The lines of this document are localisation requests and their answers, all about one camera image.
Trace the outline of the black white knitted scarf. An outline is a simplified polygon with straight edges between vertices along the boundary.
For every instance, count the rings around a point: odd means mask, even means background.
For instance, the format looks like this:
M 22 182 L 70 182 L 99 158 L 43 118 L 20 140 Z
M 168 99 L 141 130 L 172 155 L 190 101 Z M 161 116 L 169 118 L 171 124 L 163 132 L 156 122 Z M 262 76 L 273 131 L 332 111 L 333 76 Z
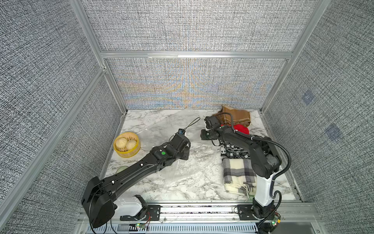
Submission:
M 226 141 L 220 141 L 221 157 L 229 159 L 250 159 L 250 153 L 245 149 Z

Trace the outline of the brown fringed scarf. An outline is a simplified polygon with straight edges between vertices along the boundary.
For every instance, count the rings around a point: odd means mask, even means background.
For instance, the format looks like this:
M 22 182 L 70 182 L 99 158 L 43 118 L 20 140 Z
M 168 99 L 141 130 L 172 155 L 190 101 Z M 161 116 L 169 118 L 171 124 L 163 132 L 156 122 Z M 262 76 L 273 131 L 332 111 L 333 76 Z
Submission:
M 221 124 L 228 125 L 233 122 L 234 125 L 240 124 L 248 127 L 251 123 L 250 113 L 246 110 L 235 109 L 224 105 L 222 109 L 214 114 Z

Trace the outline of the red knitted scarf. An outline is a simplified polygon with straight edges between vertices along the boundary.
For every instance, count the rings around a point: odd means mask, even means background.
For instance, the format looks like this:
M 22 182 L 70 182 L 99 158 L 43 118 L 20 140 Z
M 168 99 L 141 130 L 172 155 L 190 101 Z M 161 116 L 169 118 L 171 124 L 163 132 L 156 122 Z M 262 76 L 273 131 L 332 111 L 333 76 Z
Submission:
M 221 125 L 220 129 L 225 130 L 226 132 L 233 132 L 233 133 L 236 132 L 236 133 L 242 133 L 242 134 L 245 134 L 245 135 L 250 134 L 249 129 L 247 127 L 244 127 L 241 124 L 236 124 L 236 125 L 234 125 L 233 128 L 229 124 L 228 125 Z

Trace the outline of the clear plastic vacuum bag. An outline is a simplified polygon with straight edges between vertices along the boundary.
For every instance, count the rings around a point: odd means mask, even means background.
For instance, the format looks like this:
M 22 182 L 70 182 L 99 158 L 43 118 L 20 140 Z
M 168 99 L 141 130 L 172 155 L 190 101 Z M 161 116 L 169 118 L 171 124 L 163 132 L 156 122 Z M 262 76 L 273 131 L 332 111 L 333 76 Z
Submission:
M 214 114 L 211 110 L 176 112 L 138 133 L 141 148 L 137 154 L 156 156 L 158 160 L 167 158 L 163 169 L 153 174 L 153 178 L 178 181 L 214 169 L 221 159 L 218 141 L 202 140 L 201 131 L 206 128 L 204 119 Z

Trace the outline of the cream grey plaid scarf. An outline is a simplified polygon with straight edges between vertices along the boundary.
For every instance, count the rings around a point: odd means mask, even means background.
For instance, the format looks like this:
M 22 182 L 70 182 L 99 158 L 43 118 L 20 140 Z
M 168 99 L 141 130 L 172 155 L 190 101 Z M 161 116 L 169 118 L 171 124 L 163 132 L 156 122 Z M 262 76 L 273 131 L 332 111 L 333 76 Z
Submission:
M 257 189 L 256 174 L 250 159 L 222 160 L 224 187 L 228 193 L 254 197 Z

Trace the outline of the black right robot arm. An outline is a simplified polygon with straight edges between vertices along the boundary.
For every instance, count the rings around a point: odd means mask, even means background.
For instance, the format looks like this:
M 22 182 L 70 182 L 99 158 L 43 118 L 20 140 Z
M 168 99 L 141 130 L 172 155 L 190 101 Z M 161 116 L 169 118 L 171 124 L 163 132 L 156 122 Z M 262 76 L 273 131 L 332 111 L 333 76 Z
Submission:
M 274 205 L 280 191 L 274 191 L 276 178 L 290 169 L 291 156 L 280 144 L 270 138 L 246 135 L 230 127 L 203 129 L 201 140 L 221 140 L 234 144 L 249 152 L 251 167 L 257 177 L 257 190 L 252 202 L 253 216 L 265 221 L 272 217 L 278 205 Z

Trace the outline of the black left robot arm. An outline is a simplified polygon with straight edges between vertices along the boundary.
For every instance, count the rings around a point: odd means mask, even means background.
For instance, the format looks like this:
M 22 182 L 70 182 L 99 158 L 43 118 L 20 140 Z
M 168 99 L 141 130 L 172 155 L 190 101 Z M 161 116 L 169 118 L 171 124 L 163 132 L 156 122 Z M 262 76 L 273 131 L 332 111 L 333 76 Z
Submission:
M 147 176 L 171 166 L 176 160 L 188 160 L 191 142 L 177 134 L 169 142 L 153 147 L 139 162 L 104 179 L 89 180 L 81 203 L 92 229 L 99 228 L 115 215 L 114 202 L 130 187 Z

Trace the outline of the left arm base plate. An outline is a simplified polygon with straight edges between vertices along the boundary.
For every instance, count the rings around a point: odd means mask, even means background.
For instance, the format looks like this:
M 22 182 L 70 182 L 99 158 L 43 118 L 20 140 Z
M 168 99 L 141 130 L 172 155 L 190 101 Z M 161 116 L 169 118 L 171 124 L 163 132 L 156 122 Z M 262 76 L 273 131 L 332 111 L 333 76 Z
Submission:
M 148 205 L 142 208 L 141 211 L 135 216 L 123 215 L 120 217 L 120 221 L 159 221 L 161 214 L 160 205 Z

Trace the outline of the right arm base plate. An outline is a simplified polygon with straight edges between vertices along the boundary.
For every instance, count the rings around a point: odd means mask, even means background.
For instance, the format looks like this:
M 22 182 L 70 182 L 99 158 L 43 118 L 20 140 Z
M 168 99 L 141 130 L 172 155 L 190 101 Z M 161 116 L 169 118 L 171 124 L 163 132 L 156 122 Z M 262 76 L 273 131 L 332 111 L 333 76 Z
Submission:
M 242 204 L 236 206 L 236 213 L 239 215 L 240 220 L 278 220 L 281 218 L 277 212 L 276 205 L 271 203 L 266 207 L 258 204 Z

